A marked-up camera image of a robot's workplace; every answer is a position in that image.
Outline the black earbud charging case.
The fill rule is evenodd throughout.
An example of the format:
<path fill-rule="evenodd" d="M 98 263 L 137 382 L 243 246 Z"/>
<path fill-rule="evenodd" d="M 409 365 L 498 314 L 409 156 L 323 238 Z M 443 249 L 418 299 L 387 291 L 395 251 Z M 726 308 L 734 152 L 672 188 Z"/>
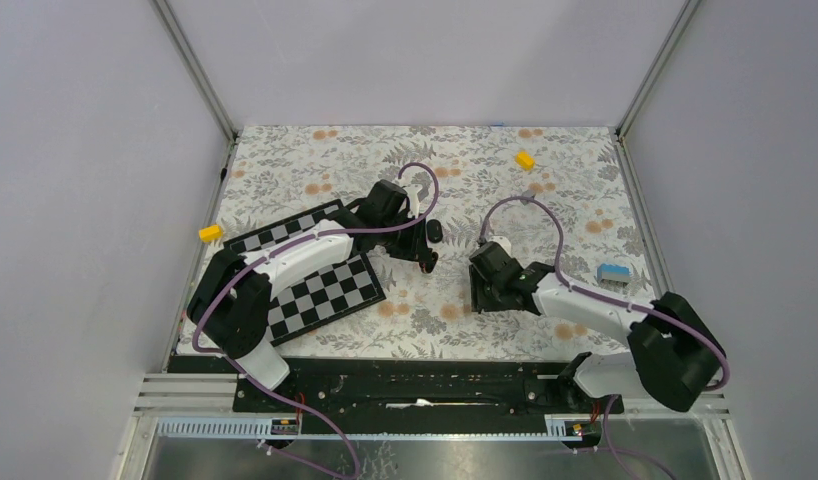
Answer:
<path fill-rule="evenodd" d="M 428 255 L 425 255 L 419 262 L 419 267 L 424 274 L 431 274 L 437 263 L 439 255 L 437 252 L 431 250 Z"/>

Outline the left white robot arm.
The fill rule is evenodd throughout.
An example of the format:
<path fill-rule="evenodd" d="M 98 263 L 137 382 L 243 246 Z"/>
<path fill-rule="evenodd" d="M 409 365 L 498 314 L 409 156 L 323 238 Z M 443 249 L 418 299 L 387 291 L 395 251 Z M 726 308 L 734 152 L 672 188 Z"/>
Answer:
<path fill-rule="evenodd" d="M 329 202 L 227 241 L 186 307 L 195 334 L 255 381 L 267 408 L 286 409 L 296 387 L 276 344 L 377 302 L 369 251 L 381 247 L 425 273 L 435 268 L 421 190 L 380 180 L 349 204 Z"/>

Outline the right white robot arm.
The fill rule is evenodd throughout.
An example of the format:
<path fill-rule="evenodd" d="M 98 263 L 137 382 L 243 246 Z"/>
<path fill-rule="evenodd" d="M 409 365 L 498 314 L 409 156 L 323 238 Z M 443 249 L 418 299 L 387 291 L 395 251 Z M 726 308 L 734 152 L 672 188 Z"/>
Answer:
<path fill-rule="evenodd" d="M 667 292 L 647 305 L 565 279 L 552 265 L 522 266 L 495 241 L 469 257 L 473 311 L 525 311 L 560 318 L 608 336 L 622 353 L 586 352 L 558 386 L 560 402 L 582 412 L 597 398 L 646 394 L 687 412 L 726 361 L 723 347 L 682 296 Z"/>

